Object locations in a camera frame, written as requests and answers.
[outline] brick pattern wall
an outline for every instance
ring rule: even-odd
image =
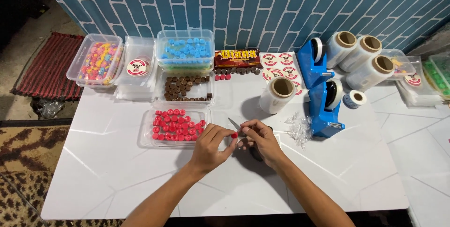
[[[408,52],[450,19],[450,0],[57,0],[87,33],[211,29],[216,49],[296,51],[340,30]]]

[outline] cardboard core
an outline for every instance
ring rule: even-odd
[[[294,93],[295,86],[287,78],[277,78],[272,82],[272,91],[281,98],[287,98]]]
[[[368,52],[377,52],[381,49],[381,42],[376,37],[365,36],[361,39],[361,47]]]
[[[359,101],[362,101],[362,100],[363,100],[363,96],[361,96],[361,94],[359,94],[359,93],[355,93],[355,94],[353,95],[353,97],[355,98],[355,100],[359,100]]]
[[[389,74],[394,70],[394,63],[385,56],[376,56],[372,60],[372,66],[382,74]]]
[[[336,42],[344,48],[351,48],[356,44],[356,37],[348,31],[341,31],[336,35]]]

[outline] chocolate bar package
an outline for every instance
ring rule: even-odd
[[[216,51],[214,56],[215,69],[253,66],[262,69],[258,49]]]

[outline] clear plastic lid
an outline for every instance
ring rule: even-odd
[[[162,30],[156,44],[163,70],[208,69],[214,63],[214,36],[208,29]]]
[[[423,62],[423,66],[429,82],[442,93],[445,100],[450,100],[450,54],[430,56]]]
[[[196,77],[199,77],[199,84],[195,83],[196,81]],[[177,78],[176,81],[168,81],[169,78]],[[161,77],[159,79],[159,81],[157,81],[157,84],[159,84],[159,86],[157,87],[158,89],[158,99],[161,102],[164,103],[171,103],[171,104],[183,104],[186,103],[184,100],[183,101],[174,101],[174,100],[167,100],[170,98],[174,98],[174,97],[178,97],[178,98],[188,98],[190,99],[189,103],[190,104],[206,104],[206,105],[211,105],[214,103],[214,84],[215,84],[215,75],[213,72],[209,72],[207,74],[200,74],[200,73],[184,73],[184,74],[174,74],[171,72],[162,72],[161,73]],[[180,83],[185,83],[185,84],[181,84],[180,86],[176,86],[177,81],[179,81]],[[170,84],[175,85],[175,89],[170,89]],[[192,86],[190,86],[190,90],[187,90],[187,86],[189,86],[190,84],[192,84]],[[185,91],[186,95],[183,96],[181,91]]]
[[[416,69],[401,50],[382,49],[380,55],[386,56],[394,63],[394,74],[390,80],[401,80],[406,75],[416,73]]]
[[[141,144],[156,147],[193,146],[210,122],[211,111],[207,105],[157,102],[147,112],[142,124]]]
[[[118,36],[88,34],[66,77],[81,85],[109,85],[120,64],[122,48]]]
[[[123,67],[115,84],[145,85],[153,72],[155,39],[126,36],[124,46]]]

